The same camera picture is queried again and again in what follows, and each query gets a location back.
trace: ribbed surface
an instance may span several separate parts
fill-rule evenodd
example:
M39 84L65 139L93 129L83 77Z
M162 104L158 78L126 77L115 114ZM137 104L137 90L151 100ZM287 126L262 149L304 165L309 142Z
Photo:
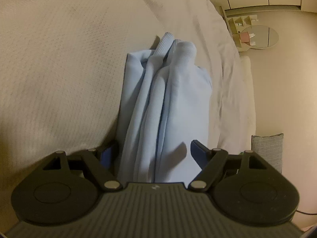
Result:
M277 171L282 172L284 134L269 137L252 136L251 149L271 164Z
M291 223L244 226L221 215L204 194L189 192L182 184L158 186L129 184L122 192L104 195L94 211L73 223L40 227L20 222L6 235L8 238L296 238L302 234Z
M166 32L155 49L153 55L165 57L174 41L172 33Z
M169 52L168 52L168 55L167 55L167 60L166 60L166 65L170 65L171 62L172 62L172 55L174 54L175 52L175 49L176 49L176 45L179 43L179 42L182 42L180 39L175 39Z

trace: gray pillow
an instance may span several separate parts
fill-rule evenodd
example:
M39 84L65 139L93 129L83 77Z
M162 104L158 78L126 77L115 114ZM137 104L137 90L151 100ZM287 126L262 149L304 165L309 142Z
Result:
M283 137L284 134L281 133L269 137L252 136L251 139L251 149L280 173L282 172Z

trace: light blue cloth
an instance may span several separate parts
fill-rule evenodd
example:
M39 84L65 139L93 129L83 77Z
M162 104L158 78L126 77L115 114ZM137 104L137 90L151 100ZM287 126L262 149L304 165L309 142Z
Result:
M128 54L116 136L123 184L188 185L200 172L190 143L207 144L211 80L194 65L194 44L173 39L166 33L155 51Z

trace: white bedsheet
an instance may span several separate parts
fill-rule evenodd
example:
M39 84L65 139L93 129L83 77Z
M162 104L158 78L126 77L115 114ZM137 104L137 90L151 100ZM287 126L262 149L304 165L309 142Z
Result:
M191 41L210 71L209 147L245 144L238 52L206 0L0 0L0 231L12 188L56 150L114 137L128 52L165 32Z

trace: logo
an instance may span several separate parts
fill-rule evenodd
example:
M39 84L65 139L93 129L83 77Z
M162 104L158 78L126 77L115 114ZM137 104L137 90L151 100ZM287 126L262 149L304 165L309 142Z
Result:
M153 190L158 190L158 189L160 188L160 186L158 186L157 184L155 184L155 185L152 185L151 188L152 188Z

